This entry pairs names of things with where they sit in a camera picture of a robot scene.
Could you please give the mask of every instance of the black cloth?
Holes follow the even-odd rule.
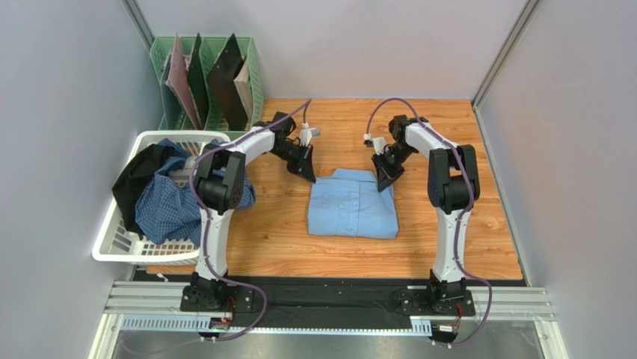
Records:
[[[126,165],[113,185],[113,196],[122,212],[126,230],[144,234],[135,223],[135,204],[155,172],[173,155],[174,148],[151,144]]]

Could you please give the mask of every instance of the metal frame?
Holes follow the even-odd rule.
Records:
[[[487,92],[506,63],[509,55],[513,51],[513,48],[517,44],[517,41],[524,32],[524,29],[529,24],[529,21],[533,17],[533,14],[538,8],[540,2],[541,0],[527,0],[526,4],[524,4],[522,12],[517,17],[517,20],[515,20],[513,28],[508,33],[505,42],[502,44],[502,47],[496,56],[496,59],[493,61],[493,64],[491,64],[491,68],[487,71],[487,75],[482,80],[476,95],[471,100],[471,105],[473,106],[474,111],[480,109],[484,98],[487,96]]]
[[[568,359],[557,322],[535,322],[546,359]]]
[[[225,313],[183,313],[179,311],[184,282],[115,281],[106,302],[89,358],[109,358],[117,345],[120,331],[216,331],[206,323],[211,316]],[[425,286],[409,286],[423,289]],[[475,302],[475,317],[464,320],[480,321],[487,306],[488,289],[470,286]],[[431,320],[454,320],[455,317],[412,316],[411,329],[323,329],[323,328],[256,328],[262,334],[329,334],[428,337]],[[561,336],[555,322],[547,291],[544,288],[495,286],[489,321],[531,321],[538,328],[538,336],[546,358],[566,358]],[[231,328],[228,333],[243,328]]]
[[[148,25],[148,21],[146,21],[146,17],[144,17],[144,13],[141,11],[137,0],[122,0],[122,4],[129,13],[133,25],[137,28],[137,32],[142,42],[144,42],[144,46],[150,51],[150,47],[153,46],[153,41],[155,40],[155,35],[153,35],[153,31],[150,30],[150,25]]]
[[[115,281],[108,296],[104,314],[190,316],[179,311],[183,282],[126,282]],[[426,286],[409,286],[424,289]],[[484,286],[469,286],[475,302],[476,317],[480,320],[487,306],[488,290]],[[199,313],[199,316],[224,316],[224,313]],[[412,316],[412,319],[454,319],[455,317]],[[489,320],[555,321],[547,291],[544,288],[501,287],[493,288],[493,303]]]

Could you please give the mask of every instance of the gray floor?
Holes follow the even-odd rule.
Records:
[[[462,324],[461,336],[476,328]],[[157,331],[123,332],[126,345],[137,351],[154,351],[175,346],[198,336],[191,333]],[[139,358],[119,346],[113,358]],[[428,338],[338,335],[248,334],[227,343],[196,343],[151,358],[476,358],[538,359],[542,355],[533,322],[488,322],[467,346],[446,350],[431,346]]]

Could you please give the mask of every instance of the white wall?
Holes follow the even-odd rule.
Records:
[[[637,2],[543,1],[480,113],[571,358],[634,358]]]
[[[138,0],[155,35],[254,36],[266,96],[470,98],[525,0]]]
[[[119,1],[3,1],[0,45],[0,358],[85,358],[127,269],[90,249],[158,86]]]

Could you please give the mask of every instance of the folder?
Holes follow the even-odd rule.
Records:
[[[161,102],[164,105],[164,113],[166,114],[166,124],[168,125],[168,129],[175,129],[179,115],[182,113],[182,106],[179,104],[179,100],[167,84],[168,73],[170,72],[170,60],[172,57],[172,54],[168,54],[166,57],[167,62],[159,82]]]
[[[210,105],[208,101],[208,91],[206,89],[206,78],[203,75],[201,58],[199,56],[200,49],[201,36],[197,34],[190,54],[190,64],[188,64],[188,85],[190,85],[190,91],[192,92],[195,110],[197,110],[199,126],[200,128],[204,128],[206,126],[206,120],[208,119]]]
[[[246,59],[243,62],[243,67],[237,77],[235,77],[235,86],[237,87],[237,93],[241,98],[241,104],[247,115],[247,120],[252,123],[252,110],[254,101],[252,100],[252,93],[250,92],[250,59]]]
[[[184,59],[184,46],[178,35],[175,35],[175,43],[173,45],[173,57],[170,62],[170,72],[168,73],[168,87],[173,90],[185,113],[190,117],[192,126],[194,126],[195,129],[201,129],[199,119],[197,118],[197,110],[194,107],[192,92],[188,86],[188,71]]]
[[[247,124],[247,115],[234,82],[242,64],[239,44],[232,34],[206,77],[231,131],[244,131]]]

